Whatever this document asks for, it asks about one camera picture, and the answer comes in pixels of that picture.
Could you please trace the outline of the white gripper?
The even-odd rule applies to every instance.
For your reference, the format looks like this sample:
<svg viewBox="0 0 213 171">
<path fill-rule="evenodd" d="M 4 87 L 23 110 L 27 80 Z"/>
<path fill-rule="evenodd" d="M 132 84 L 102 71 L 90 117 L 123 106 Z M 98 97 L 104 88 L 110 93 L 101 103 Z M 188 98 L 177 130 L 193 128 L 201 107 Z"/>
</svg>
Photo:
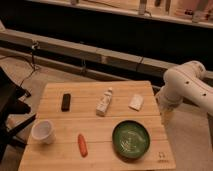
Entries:
<svg viewBox="0 0 213 171">
<path fill-rule="evenodd" d="M 173 110 L 173 108 L 171 107 L 171 103 L 169 101 L 167 101 L 166 99 L 162 98 L 162 97 L 158 97 L 157 101 L 158 101 L 160 113 L 164 117 L 163 118 L 163 125 L 165 127 L 167 127 L 171 118 L 165 117 L 165 116 L 167 114 L 169 114 Z"/>
</svg>

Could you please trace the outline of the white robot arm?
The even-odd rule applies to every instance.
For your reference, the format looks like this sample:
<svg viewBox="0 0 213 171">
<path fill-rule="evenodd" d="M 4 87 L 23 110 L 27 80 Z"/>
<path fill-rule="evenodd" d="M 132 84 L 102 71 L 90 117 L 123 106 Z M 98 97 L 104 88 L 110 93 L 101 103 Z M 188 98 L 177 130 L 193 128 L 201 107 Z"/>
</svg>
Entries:
<svg viewBox="0 0 213 171">
<path fill-rule="evenodd" d="M 206 73 L 199 61 L 189 61 L 169 68 L 163 75 L 164 85 L 155 95 L 162 116 L 167 124 L 172 111 L 186 98 L 207 113 L 211 146 L 213 150 L 213 87 L 202 81 Z"/>
</svg>

